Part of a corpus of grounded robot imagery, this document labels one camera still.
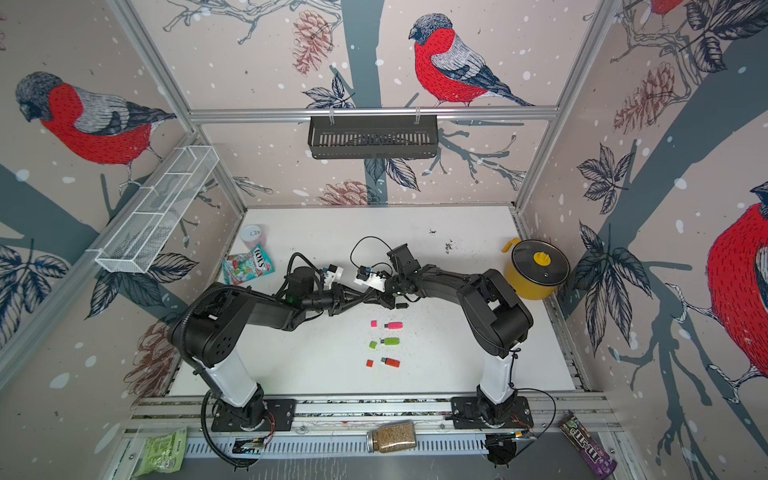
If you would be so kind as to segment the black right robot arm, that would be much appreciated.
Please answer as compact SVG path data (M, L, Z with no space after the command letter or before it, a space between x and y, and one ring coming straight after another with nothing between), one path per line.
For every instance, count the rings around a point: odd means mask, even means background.
M533 326L533 316L514 288L496 269L482 274L422 266L402 244L387 253L393 274L384 283L381 303L396 297L435 298L461 307L472 336L486 353L474 412L464 420L500 428L522 419L514 413L521 402L512 380L520 344Z

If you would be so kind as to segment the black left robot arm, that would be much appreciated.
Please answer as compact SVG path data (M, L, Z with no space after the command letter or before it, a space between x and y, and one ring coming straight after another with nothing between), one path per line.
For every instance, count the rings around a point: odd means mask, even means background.
M168 341L208 387L215 431L253 431L274 418L264 389L240 357L249 326L292 332L322 315L339 315L369 302L376 290L337 281L340 268L298 267L272 295L250 287L215 283L170 327Z

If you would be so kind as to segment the red usb drive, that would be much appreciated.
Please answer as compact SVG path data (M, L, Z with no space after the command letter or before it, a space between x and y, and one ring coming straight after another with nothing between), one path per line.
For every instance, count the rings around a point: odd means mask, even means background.
M393 359L393 358L384 357L384 358L381 359L381 362L384 365L387 365L387 366L392 367L392 368L399 368L400 367L400 361L396 360L396 359Z

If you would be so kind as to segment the pink can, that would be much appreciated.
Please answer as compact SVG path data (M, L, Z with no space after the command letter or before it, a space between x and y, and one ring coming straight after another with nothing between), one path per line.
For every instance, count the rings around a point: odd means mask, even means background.
M244 226L239 233L239 238L248 251L252 251L256 247L266 246L265 230L258 224Z

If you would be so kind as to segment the green candy packet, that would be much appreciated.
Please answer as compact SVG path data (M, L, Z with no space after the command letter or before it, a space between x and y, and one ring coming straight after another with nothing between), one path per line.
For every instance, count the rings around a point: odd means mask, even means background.
M226 285L241 285L274 271L273 262L261 244L247 253L230 255L222 262Z

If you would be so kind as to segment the glass jar of seeds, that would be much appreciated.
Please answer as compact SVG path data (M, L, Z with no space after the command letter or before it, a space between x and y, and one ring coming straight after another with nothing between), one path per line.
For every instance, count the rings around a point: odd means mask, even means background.
M400 421L380 426L366 435L370 453L392 453L416 447L415 425L412 421Z

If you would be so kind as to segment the yellow pot with black lid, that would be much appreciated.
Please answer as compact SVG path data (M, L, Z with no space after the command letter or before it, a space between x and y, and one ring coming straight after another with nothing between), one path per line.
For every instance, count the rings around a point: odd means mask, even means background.
M544 300L567 280L571 271L564 253L542 240L515 238L501 252L508 256L504 278L523 299Z

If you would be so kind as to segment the green snack bag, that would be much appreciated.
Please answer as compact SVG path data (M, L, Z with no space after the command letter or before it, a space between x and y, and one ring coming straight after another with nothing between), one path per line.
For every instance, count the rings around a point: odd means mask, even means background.
M185 457L187 429L180 428L172 433L150 438L144 445L141 461L134 471L134 477L151 473L178 472Z

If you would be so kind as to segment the purple candy bar wrapper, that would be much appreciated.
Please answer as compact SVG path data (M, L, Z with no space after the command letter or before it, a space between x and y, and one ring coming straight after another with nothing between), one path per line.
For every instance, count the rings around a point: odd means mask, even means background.
M617 462L592 438L573 411L568 411L558 426L600 480L614 473Z

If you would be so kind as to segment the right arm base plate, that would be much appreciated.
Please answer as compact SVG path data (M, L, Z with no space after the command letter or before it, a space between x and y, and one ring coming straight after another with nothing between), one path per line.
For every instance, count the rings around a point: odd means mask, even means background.
M528 400L520 395L512 395L501 404L494 404L483 395L452 397L450 404L445 419L455 429L533 428Z

